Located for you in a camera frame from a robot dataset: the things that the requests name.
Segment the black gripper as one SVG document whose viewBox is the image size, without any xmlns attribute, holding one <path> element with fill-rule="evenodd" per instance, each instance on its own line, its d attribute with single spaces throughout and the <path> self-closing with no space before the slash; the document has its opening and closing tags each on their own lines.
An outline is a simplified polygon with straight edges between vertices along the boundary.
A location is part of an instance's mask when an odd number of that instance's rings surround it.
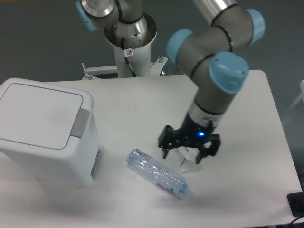
<svg viewBox="0 0 304 228">
<path fill-rule="evenodd" d="M 163 152 L 162 158 L 166 159 L 170 150 L 179 147 L 197 148 L 199 153 L 195 158 L 196 164 L 208 156 L 214 157 L 221 145 L 220 135 L 213 134 L 214 129 L 213 120 L 208 120 L 206 125 L 200 125 L 189 114 L 178 130 L 166 125 L 158 138 L 158 147 Z"/>
</svg>

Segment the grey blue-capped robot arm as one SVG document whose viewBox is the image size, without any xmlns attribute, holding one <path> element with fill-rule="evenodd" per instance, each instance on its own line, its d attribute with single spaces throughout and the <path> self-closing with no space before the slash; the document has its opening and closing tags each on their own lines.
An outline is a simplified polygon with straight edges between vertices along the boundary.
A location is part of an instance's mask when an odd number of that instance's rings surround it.
<svg viewBox="0 0 304 228">
<path fill-rule="evenodd" d="M 195 5 L 210 28 L 201 35 L 175 32 L 166 52 L 198 91 L 181 127 L 165 126 L 158 146 L 164 155 L 179 147 L 196 148 L 199 163 L 216 155 L 221 141 L 214 130 L 249 72 L 235 51 L 261 39 L 266 24 L 260 12 L 242 9 L 234 0 L 197 0 Z M 78 0 L 76 8 L 89 30 L 104 32 L 120 78 L 151 75 L 150 44 L 157 28 L 141 0 Z"/>
</svg>

